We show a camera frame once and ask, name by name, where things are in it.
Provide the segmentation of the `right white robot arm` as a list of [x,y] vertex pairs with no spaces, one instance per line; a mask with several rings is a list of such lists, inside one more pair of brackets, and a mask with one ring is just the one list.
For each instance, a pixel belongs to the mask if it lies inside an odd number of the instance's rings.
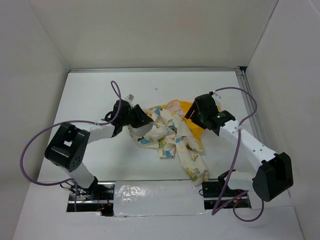
[[250,173],[233,169],[221,174],[218,177],[220,194],[230,196],[235,190],[255,192],[260,199],[270,202],[291,188],[294,178],[290,156],[268,148],[243,129],[231,113],[220,111],[213,94],[196,97],[185,117],[235,146],[236,153],[244,155],[255,170]]

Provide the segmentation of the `yellow and cream baby jacket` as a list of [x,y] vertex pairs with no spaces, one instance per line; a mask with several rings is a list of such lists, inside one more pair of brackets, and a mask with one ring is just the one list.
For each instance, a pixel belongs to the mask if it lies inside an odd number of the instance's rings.
[[141,127],[128,127],[134,142],[145,149],[153,149],[161,159],[178,157],[182,168],[194,185],[209,181],[209,170],[202,154],[201,135],[204,129],[185,118],[191,102],[174,99],[166,105],[144,109],[152,122]]

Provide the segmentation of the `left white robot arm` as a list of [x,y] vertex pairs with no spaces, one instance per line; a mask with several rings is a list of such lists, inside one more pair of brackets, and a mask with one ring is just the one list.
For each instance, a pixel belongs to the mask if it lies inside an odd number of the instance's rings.
[[102,121],[103,123],[89,126],[87,129],[80,129],[64,122],[44,152],[46,159],[76,181],[81,194],[88,200],[97,198],[105,188],[98,184],[98,179],[83,164],[87,145],[102,139],[114,138],[126,126],[144,135],[152,128],[153,122],[138,104],[132,106],[126,100],[117,100],[113,110],[108,112]]

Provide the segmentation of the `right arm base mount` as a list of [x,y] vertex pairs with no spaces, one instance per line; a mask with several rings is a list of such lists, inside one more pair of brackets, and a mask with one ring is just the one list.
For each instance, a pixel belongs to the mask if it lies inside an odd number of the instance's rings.
[[[212,210],[216,204],[218,197],[225,184],[225,178],[227,177],[229,171],[227,170],[221,174],[218,178],[210,179],[209,181],[202,183],[202,188],[198,191],[199,195],[203,197],[203,204],[205,210]],[[231,200],[233,197],[244,192],[242,189],[232,190],[229,187],[226,188],[218,207]],[[248,195],[245,194],[240,198],[233,200],[228,205],[224,206],[224,209],[236,208],[251,208],[250,200]]]

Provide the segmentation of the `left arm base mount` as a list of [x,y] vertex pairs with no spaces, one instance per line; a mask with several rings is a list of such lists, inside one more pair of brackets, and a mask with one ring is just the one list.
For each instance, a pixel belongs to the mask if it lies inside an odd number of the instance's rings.
[[98,190],[94,195],[88,191],[76,188],[71,183],[60,184],[60,187],[68,191],[67,213],[98,213],[104,217],[114,215],[115,182],[98,182]]

